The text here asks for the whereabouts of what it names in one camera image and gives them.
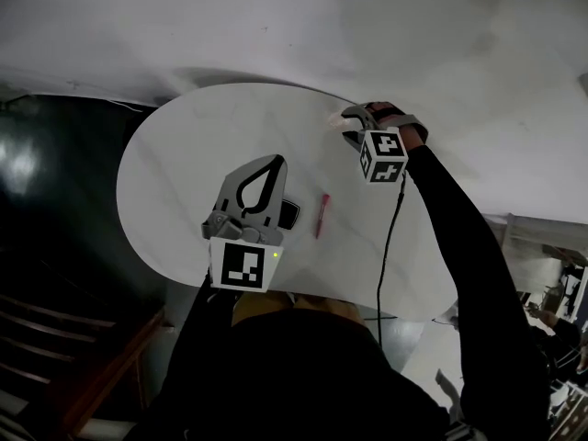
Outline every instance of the oval tabletop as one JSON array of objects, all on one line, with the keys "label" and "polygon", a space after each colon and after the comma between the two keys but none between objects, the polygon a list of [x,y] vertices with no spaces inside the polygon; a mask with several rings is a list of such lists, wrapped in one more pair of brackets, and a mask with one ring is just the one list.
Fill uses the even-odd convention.
[{"label": "oval tabletop", "polygon": [[[122,157],[117,182],[120,221],[130,244],[154,270],[200,286],[209,242],[200,224],[224,177],[264,155],[288,163],[285,198],[300,206],[270,288],[376,307],[386,235],[400,182],[368,186],[358,153],[338,126],[349,106],[304,88],[238,84],[201,88],[147,118]],[[331,196],[314,237],[322,194]],[[381,291],[383,311],[424,321],[457,298],[424,203],[409,179]]]}]

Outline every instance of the person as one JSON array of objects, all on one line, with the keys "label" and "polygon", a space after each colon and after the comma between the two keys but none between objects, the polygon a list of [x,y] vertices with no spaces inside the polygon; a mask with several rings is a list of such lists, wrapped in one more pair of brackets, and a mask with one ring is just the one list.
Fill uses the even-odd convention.
[{"label": "person", "polygon": [[539,319],[555,333],[550,336],[536,326],[531,327],[535,343],[548,359],[549,377],[561,382],[576,379],[577,370],[583,369],[584,362],[580,329],[551,311],[542,311],[532,303],[526,309],[531,317]]},{"label": "person", "polygon": [[[397,109],[368,107],[374,117]],[[547,364],[501,249],[417,129],[402,126],[400,135],[458,291],[465,421],[488,439],[548,439]],[[244,293],[234,305],[223,291],[203,293],[208,284],[197,295],[208,305],[190,312],[163,388],[128,440],[295,433],[445,439],[447,410],[390,367],[351,304]],[[374,292],[376,284],[357,283]],[[227,306],[229,313],[219,311]]]}]

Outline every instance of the white cube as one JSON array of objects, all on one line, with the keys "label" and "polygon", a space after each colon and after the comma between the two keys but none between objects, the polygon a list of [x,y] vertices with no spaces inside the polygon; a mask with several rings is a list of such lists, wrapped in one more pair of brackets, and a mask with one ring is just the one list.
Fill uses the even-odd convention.
[{"label": "white cube", "polygon": [[398,128],[366,131],[359,166],[367,183],[394,183],[407,163],[408,155]]}]

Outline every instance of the floor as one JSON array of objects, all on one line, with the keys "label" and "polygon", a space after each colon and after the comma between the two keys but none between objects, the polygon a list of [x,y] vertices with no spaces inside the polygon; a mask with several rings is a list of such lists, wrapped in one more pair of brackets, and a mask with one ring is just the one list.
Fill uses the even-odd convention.
[{"label": "floor", "polygon": [[[146,352],[147,389],[153,396],[198,289],[145,265],[119,223],[119,160],[129,138],[127,123],[141,115],[107,101],[65,96],[24,96],[5,104],[0,188],[17,214],[23,240],[63,275],[121,308],[132,300],[165,302],[175,330],[158,334]],[[376,334],[376,313],[361,313]],[[424,324],[387,318],[382,330],[386,356],[402,371]]]}]

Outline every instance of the black long-sleeve shirt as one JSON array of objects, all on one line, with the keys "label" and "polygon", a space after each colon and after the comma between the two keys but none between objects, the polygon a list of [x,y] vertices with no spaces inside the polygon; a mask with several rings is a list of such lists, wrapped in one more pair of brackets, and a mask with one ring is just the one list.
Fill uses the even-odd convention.
[{"label": "black long-sleeve shirt", "polygon": [[[413,149],[409,158],[408,172],[458,289],[467,421],[490,439],[547,439],[545,360],[500,247],[427,147]],[[230,315],[203,311],[188,317],[162,393],[128,439],[229,432],[351,435],[360,429],[362,437],[437,440],[448,425],[447,411],[394,371],[358,323],[320,311],[287,310],[230,328]]]}]

